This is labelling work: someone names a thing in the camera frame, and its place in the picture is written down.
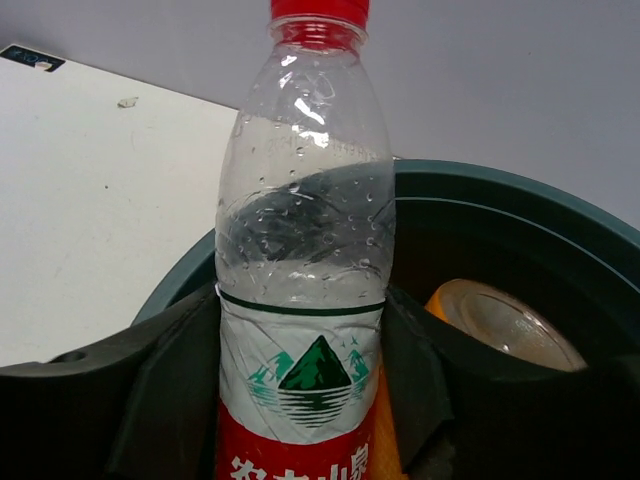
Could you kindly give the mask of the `red label water bottle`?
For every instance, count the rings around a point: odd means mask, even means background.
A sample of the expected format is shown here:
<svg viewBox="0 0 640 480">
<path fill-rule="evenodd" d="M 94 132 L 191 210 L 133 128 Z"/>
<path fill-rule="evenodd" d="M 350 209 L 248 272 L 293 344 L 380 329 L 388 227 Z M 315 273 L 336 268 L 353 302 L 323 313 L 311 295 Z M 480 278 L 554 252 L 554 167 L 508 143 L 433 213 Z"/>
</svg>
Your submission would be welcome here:
<svg viewBox="0 0 640 480">
<path fill-rule="evenodd" d="M 366 479 L 395 235 L 366 1 L 275 1 L 215 223 L 220 479 Z"/>
</svg>

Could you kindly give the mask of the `orange juice bottle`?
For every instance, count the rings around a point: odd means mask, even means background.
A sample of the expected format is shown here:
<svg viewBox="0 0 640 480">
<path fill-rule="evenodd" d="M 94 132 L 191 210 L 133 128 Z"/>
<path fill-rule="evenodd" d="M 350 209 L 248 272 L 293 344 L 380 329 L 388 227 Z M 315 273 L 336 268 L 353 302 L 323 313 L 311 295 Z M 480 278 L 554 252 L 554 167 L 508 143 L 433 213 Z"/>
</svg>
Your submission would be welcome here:
<svg viewBox="0 0 640 480">
<path fill-rule="evenodd" d="M 454 279 L 442 284 L 425 309 L 476 340 L 521 360 L 559 371 L 587 367 L 578 350 L 542 315 L 490 285 Z"/>
<path fill-rule="evenodd" d="M 373 480 L 407 480 L 408 476 L 403 473 L 400 462 L 383 359 L 380 359 L 374 406 L 374 440 L 370 460 L 370 478 Z"/>
</svg>

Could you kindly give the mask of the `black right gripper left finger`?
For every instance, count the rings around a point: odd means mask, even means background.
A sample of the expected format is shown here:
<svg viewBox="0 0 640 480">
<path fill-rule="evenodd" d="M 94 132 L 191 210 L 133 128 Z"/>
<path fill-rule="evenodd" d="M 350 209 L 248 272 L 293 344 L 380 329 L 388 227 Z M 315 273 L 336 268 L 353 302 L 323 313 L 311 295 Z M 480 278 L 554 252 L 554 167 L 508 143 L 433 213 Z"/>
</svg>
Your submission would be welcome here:
<svg viewBox="0 0 640 480">
<path fill-rule="evenodd" d="M 210 479 L 219 303 L 204 287 L 47 363 L 1 371 L 5 479 Z"/>
</svg>

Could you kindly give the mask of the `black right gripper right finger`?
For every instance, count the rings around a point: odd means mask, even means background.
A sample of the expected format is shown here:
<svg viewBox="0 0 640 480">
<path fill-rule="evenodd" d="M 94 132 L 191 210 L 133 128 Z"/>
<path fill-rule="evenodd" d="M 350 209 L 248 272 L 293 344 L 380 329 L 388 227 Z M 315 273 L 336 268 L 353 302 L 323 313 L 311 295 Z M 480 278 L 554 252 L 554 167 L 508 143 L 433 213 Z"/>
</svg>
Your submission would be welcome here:
<svg viewBox="0 0 640 480">
<path fill-rule="evenodd" d="M 382 346 L 413 479 L 635 479 L 639 359 L 573 372 L 499 352 L 387 292 Z"/>
</svg>

